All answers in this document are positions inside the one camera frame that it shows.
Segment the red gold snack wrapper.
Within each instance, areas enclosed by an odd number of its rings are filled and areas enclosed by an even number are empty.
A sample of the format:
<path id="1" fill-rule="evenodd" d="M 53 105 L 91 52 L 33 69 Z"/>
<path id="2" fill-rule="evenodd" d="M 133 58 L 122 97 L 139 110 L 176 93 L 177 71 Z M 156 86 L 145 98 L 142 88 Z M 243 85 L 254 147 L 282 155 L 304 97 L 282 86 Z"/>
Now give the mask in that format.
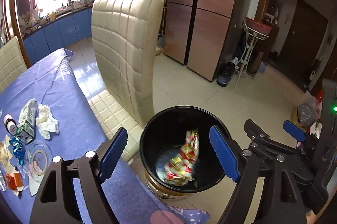
<path id="1" fill-rule="evenodd" d="M 186 132 L 186 139 L 175 157 L 164 166 L 164 182 L 173 186 L 184 186 L 193 181 L 193 171 L 199 156 L 198 129 Z"/>

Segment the green white milk carton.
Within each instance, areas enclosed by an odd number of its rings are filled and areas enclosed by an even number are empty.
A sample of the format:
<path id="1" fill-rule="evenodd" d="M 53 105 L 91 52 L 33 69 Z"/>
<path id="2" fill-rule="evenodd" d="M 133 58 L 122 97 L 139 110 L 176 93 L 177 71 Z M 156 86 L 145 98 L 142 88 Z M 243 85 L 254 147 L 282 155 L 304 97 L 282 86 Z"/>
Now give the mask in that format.
<path id="1" fill-rule="evenodd" d="M 21 109 L 15 136 L 25 145 L 31 143 L 35 137 L 35 115 L 37 101 L 30 99 Z"/>

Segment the black round trash bin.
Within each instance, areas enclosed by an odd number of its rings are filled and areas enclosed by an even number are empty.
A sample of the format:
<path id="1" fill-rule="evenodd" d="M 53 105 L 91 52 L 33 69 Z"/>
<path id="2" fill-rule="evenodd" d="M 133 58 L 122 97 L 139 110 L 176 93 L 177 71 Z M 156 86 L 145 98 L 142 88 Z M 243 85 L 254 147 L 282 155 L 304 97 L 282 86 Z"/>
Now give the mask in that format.
<path id="1" fill-rule="evenodd" d="M 190 105 L 162 110 L 148 122 L 140 139 L 140 157 L 147 184 L 157 196 L 183 197 L 221 182 L 225 171 L 209 137 L 214 125 L 231 138 L 219 118 Z"/>

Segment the plastic bag on floor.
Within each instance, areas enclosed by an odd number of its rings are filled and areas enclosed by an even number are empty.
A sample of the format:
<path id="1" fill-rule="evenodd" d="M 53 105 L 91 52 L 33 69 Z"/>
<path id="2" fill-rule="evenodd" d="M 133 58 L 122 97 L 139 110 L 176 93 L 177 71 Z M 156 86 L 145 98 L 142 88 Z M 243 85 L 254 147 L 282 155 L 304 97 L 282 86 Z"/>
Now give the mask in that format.
<path id="1" fill-rule="evenodd" d="M 320 119 L 321 111 L 322 102 L 312 96 L 309 91 L 306 91 L 298 106 L 299 124 L 303 127 L 310 127 L 314 122 Z"/>

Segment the clear tape roll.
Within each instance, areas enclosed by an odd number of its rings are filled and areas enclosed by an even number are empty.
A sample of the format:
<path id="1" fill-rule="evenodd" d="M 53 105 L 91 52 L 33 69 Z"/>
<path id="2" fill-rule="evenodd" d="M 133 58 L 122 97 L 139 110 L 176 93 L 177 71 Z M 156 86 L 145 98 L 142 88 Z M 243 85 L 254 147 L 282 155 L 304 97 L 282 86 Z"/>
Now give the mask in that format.
<path id="1" fill-rule="evenodd" d="M 44 141 L 35 140 L 26 147 L 24 170 L 36 182 L 43 180 L 51 161 L 51 150 Z"/>

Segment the blue foil candy wrapper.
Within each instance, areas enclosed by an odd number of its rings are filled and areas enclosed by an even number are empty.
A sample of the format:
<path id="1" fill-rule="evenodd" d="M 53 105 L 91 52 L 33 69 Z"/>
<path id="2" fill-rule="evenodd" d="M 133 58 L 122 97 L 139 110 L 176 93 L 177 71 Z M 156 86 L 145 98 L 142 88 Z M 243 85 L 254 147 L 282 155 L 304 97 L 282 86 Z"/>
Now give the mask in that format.
<path id="1" fill-rule="evenodd" d="M 13 155 L 18 159 L 20 166 L 23 166 L 25 163 L 25 149 L 21 141 L 17 137 L 13 137 L 9 141 L 10 146 L 12 147 Z"/>

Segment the gold snack packet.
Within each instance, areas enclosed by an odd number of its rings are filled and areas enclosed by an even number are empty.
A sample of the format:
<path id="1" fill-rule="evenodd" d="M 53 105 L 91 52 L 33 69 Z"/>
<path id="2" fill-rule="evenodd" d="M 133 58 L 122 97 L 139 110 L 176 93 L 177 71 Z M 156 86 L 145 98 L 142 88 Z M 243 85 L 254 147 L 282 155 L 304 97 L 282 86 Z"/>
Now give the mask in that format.
<path id="1" fill-rule="evenodd" d="M 4 140 L 0 142 L 0 162 L 3 168 L 10 166 L 10 159 L 13 157 L 13 155 L 9 151 L 9 141 L 10 137 L 8 135 L 5 135 Z"/>

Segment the blue water jug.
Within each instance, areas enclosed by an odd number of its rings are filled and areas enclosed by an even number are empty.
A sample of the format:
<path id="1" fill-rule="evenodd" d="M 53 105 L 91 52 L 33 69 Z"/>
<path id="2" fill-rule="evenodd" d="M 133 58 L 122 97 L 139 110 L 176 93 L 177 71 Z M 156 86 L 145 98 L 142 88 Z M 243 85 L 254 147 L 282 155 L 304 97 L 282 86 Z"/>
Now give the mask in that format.
<path id="1" fill-rule="evenodd" d="M 217 77 L 217 84 L 219 86 L 226 87 L 228 85 L 235 73 L 237 64 L 238 58 L 235 57 L 223 66 L 220 74 Z"/>

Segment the crumpled white tissue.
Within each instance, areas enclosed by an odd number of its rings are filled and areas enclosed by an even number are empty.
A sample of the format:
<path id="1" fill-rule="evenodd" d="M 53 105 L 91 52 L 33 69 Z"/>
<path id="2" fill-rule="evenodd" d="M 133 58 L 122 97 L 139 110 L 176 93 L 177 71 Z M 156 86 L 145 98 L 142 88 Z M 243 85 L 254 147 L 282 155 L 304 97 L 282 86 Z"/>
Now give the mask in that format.
<path id="1" fill-rule="evenodd" d="M 59 123 L 51 113 L 48 105 L 38 104 L 38 115 L 35 118 L 40 135 L 45 140 L 51 140 L 51 133 L 59 134 Z"/>

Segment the blue patterned tablecloth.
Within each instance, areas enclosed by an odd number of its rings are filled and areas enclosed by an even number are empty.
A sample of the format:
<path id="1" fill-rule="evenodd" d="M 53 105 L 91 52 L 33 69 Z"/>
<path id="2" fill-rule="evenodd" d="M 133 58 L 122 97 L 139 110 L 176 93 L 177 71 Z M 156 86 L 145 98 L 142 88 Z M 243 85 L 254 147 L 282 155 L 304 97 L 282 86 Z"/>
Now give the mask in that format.
<path id="1" fill-rule="evenodd" d="M 71 51 L 58 49 L 35 63 L 1 93 L 1 112 L 18 119 L 29 101 L 50 107 L 60 133 L 47 142 L 53 156 L 76 159 L 107 140 L 101 125 L 76 82 L 69 64 Z M 210 216 L 198 209 L 182 209 L 158 200 L 142 184 L 125 160 L 102 185 L 120 223 L 207 223 Z"/>

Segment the brown jar white lid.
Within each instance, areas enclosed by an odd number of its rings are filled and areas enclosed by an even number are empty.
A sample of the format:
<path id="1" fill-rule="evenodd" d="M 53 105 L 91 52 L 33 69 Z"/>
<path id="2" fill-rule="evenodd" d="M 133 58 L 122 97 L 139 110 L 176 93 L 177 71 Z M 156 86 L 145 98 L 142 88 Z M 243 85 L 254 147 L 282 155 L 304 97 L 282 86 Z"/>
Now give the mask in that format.
<path id="1" fill-rule="evenodd" d="M 10 114 L 6 114 L 3 118 L 6 130 L 13 136 L 17 133 L 17 124 Z"/>

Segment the white metal plant stand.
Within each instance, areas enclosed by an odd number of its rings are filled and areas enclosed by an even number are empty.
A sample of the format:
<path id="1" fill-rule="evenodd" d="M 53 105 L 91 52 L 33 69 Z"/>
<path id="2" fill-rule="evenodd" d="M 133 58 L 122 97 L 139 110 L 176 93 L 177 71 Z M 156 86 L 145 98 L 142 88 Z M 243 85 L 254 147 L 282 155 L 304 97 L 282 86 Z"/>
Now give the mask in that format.
<path id="1" fill-rule="evenodd" d="M 241 76 L 247 73 L 247 67 L 256 43 L 260 40 L 267 40 L 272 29 L 272 27 L 248 17 L 245 17 L 242 25 L 245 31 L 245 47 L 236 64 L 238 78 L 234 88 L 237 87 Z"/>

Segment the cream chair far side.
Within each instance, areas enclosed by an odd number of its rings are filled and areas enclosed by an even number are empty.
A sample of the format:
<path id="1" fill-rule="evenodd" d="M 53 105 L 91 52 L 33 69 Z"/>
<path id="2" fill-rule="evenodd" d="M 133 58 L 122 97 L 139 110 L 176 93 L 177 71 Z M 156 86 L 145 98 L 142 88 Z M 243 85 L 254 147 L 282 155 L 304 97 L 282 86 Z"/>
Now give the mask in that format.
<path id="1" fill-rule="evenodd" d="M 2 93 L 14 80 L 27 70 L 19 41 L 11 38 L 0 51 L 0 92 Z"/>

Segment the copper pink refrigerator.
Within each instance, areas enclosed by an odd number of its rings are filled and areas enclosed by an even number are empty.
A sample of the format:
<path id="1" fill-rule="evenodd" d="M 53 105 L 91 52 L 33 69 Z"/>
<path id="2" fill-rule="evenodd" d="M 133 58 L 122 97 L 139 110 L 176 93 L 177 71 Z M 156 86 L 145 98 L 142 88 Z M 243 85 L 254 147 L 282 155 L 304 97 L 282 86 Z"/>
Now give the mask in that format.
<path id="1" fill-rule="evenodd" d="M 236 0 L 167 0 L 164 53 L 212 81 Z"/>

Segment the blue kitchen cabinets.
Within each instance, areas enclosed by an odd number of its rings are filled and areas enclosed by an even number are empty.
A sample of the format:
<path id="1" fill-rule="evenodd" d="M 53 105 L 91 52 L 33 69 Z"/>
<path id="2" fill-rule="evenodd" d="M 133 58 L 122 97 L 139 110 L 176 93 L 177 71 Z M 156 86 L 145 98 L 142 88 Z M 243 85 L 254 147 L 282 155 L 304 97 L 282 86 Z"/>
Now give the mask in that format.
<path id="1" fill-rule="evenodd" d="M 25 36 L 23 45 L 30 64 L 91 37 L 91 15 L 92 8 L 71 12 Z"/>

